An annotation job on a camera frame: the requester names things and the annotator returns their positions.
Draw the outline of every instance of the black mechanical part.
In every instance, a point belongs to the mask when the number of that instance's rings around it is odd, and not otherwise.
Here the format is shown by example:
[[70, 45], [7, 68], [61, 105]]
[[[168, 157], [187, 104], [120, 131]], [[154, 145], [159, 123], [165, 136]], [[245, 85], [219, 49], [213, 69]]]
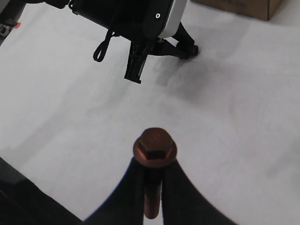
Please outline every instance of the black mechanical part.
[[69, 4], [70, 0], [45, 0], [45, 2], [56, 8], [63, 9]]
[[199, 54], [199, 47], [196, 45], [189, 45], [183, 42], [178, 42], [176, 48], [180, 49], [181, 51], [187, 53], [190, 58], [193, 58]]
[[108, 29], [105, 40], [93, 55], [95, 61], [103, 61], [112, 37], [122, 36], [131, 42], [124, 77], [141, 84], [140, 77], [148, 55], [190, 59], [199, 52], [181, 23], [173, 36], [180, 42], [178, 47], [158, 38], [166, 25], [172, 3], [173, 0], [71, 0], [69, 7], [74, 14]]

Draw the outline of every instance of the robotic arm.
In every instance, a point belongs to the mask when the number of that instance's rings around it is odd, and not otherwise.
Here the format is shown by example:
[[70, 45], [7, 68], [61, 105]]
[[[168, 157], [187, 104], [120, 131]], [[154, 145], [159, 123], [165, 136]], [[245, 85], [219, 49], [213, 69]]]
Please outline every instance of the robotic arm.
[[[108, 29], [105, 40], [94, 52], [97, 62], [104, 60], [112, 37], [122, 36], [131, 42], [125, 79], [141, 83], [140, 77], [148, 55], [190, 59], [199, 53], [198, 46], [184, 29], [181, 18], [187, 0], [1, 0], [0, 45], [20, 24], [25, 5], [47, 3], [63, 9], [66, 5]], [[173, 46], [166, 38], [178, 41]]]

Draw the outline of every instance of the white surface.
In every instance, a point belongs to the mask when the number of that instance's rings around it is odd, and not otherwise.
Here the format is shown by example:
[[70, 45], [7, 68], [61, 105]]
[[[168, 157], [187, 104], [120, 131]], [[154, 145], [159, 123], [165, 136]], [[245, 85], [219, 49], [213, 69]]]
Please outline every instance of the white surface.
[[[111, 193], [148, 127], [163, 127], [198, 189], [240, 225], [299, 225], [300, 2], [270, 22], [188, 3], [202, 48], [189, 62], [149, 57], [123, 79], [129, 42], [69, 9], [28, 6], [0, 51], [0, 155], [87, 217]], [[145, 221], [161, 225], [161, 217]]]

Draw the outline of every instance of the black strap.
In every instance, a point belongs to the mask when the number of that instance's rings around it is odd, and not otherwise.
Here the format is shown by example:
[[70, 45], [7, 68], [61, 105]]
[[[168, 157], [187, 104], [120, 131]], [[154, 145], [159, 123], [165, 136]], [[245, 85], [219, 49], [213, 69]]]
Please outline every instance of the black strap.
[[96, 62], [102, 62], [104, 60], [104, 57], [106, 55], [112, 37], [118, 37], [118, 36], [119, 35], [116, 35], [111, 30], [108, 30], [105, 40], [98, 46], [98, 48], [94, 52], [93, 58]]
[[102, 62], [104, 60], [104, 57], [106, 55], [109, 43], [112, 39], [112, 37], [119, 37], [113, 30], [116, 28], [117, 23], [119, 21], [120, 15], [122, 13], [122, 9], [125, 5], [124, 0], [119, 0], [117, 7], [115, 9], [115, 12], [112, 17], [112, 22], [110, 24], [110, 27], [108, 29], [108, 32], [106, 34], [105, 40], [98, 46], [96, 51], [94, 52], [93, 58], [96, 62]]

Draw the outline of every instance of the hexagonal bolt head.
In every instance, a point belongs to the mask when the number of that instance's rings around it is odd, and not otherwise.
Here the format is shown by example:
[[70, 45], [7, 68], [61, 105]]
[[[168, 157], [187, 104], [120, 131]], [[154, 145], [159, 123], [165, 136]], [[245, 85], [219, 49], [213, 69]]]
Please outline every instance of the hexagonal bolt head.
[[134, 156], [144, 166], [160, 168], [176, 159], [177, 147], [161, 128], [146, 129], [134, 144]]

